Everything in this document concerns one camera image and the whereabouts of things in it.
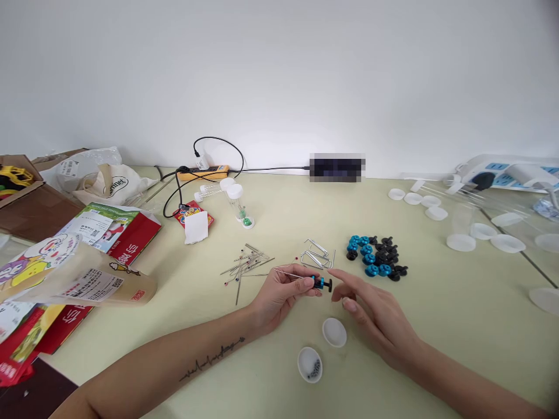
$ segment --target cartoon illustration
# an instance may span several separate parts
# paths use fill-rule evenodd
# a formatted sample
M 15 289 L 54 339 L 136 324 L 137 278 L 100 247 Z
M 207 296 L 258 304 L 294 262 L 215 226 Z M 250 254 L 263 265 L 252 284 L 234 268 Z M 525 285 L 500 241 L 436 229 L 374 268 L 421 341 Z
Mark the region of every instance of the cartoon illustration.
M 134 274 L 134 275 L 140 276 L 140 272 L 134 271 L 134 270 L 130 269 L 130 267 L 128 267 L 126 265 L 121 265 L 118 262 L 111 262 L 111 263 L 109 263 L 109 266 L 112 269 L 114 269 L 115 271 L 125 271 L 127 274 Z

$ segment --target plug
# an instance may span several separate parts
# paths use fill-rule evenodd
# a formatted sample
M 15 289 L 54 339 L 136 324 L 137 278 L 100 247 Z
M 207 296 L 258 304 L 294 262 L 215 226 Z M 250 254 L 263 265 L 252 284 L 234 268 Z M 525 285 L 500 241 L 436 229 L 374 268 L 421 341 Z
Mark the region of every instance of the plug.
M 559 182 L 559 179 L 537 165 L 515 164 L 505 172 L 526 187 L 548 190 Z

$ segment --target table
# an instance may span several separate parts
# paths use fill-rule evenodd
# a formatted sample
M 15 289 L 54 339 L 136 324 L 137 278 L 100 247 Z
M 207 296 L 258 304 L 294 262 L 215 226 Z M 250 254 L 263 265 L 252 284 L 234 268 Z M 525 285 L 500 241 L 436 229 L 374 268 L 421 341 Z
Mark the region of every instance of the table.
M 43 359 L 82 384 L 149 340 L 235 310 L 237 289 L 234 283 L 225 287 L 225 275 L 219 273 L 233 266 L 245 243 L 275 257 L 269 265 L 281 265 L 300 255 L 307 247 L 304 240 L 312 238 L 330 252 L 336 249 L 337 268 L 392 292 L 425 341 L 529 401 L 554 407 L 559 321 L 529 301 L 530 289 L 549 284 L 523 256 L 503 253 L 488 242 L 478 242 L 471 253 L 451 250 L 445 245 L 448 220 L 432 221 L 420 205 L 387 197 L 390 188 L 407 190 L 412 182 L 310 183 L 307 176 L 264 174 L 242 174 L 237 181 L 256 220 L 252 230 L 240 226 L 219 194 L 201 203 L 216 221 L 200 243 L 184 245 L 180 224 L 159 217 L 163 228 L 134 264 L 158 280 L 152 301 L 141 308 L 93 310 L 53 356 Z M 183 188 L 185 202 L 201 184 L 197 180 Z M 168 183 L 150 202 L 163 203 L 174 188 Z M 177 206 L 175 195 L 168 212 Z M 408 276 L 397 283 L 367 278 L 360 259 L 345 258 L 347 242 L 355 234 L 393 236 L 400 264 L 409 266 Z M 252 301 L 263 280 L 242 279 L 239 307 Z M 348 330 L 348 342 L 341 349 L 330 347 L 322 337 L 327 317 L 340 319 Z M 315 348 L 323 360 L 324 374 L 315 385 L 307 384 L 297 369 L 303 346 Z M 298 302 L 274 333 L 206 371 L 146 417 L 372 414 L 457 416 L 372 353 L 341 305 L 326 294 Z

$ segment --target white paper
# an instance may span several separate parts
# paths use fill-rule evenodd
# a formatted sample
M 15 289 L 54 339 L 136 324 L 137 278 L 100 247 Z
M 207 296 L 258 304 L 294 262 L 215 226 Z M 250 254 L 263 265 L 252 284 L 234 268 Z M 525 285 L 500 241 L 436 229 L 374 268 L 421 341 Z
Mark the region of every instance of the white paper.
M 34 306 L 35 303 L 17 303 L 15 301 L 0 304 L 0 344 L 12 334 Z
M 79 300 L 104 301 L 118 290 L 124 279 L 100 271 L 90 269 L 80 279 L 72 282 L 72 287 L 61 294 L 61 297 L 71 297 Z
M 71 176 L 71 177 L 76 177 L 77 176 L 77 167 L 80 164 L 80 162 L 75 161 L 75 160 L 64 160 L 60 163 L 60 167 L 58 168 L 58 173 L 60 173 L 61 175 L 64 176 Z
M 111 223 L 112 219 L 93 211 L 87 211 L 72 220 L 68 233 L 81 234 L 83 242 L 93 245 L 103 237 Z
M 200 211 L 185 217 L 185 244 L 198 243 L 208 236 L 208 212 Z

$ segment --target heartbeat tattoo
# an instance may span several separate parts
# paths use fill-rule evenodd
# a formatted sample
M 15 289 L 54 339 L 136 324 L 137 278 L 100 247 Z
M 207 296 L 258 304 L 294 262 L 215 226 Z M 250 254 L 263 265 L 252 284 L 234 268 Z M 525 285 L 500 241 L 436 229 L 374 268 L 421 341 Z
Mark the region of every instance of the heartbeat tattoo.
M 194 374 L 195 372 L 203 371 L 202 368 L 204 368 L 206 365 L 209 364 L 211 366 L 214 361 L 217 361 L 218 359 L 223 358 L 223 356 L 225 355 L 225 353 L 227 351 L 232 351 L 235 346 L 237 346 L 240 343 L 243 343 L 244 341 L 245 341 L 245 338 L 243 338 L 241 336 L 239 338 L 239 340 L 237 340 L 237 342 L 233 342 L 233 343 L 231 343 L 230 345 L 227 345 L 227 346 L 221 346 L 221 351 L 218 354 L 214 355 L 213 358 L 210 358 L 210 356 L 207 355 L 206 360 L 204 361 L 203 364 L 198 363 L 198 360 L 196 360 L 196 365 L 195 365 L 194 369 L 193 370 L 186 370 L 186 374 L 179 380 L 179 382 L 183 381 L 185 378 L 190 378 L 190 376 L 192 374 Z

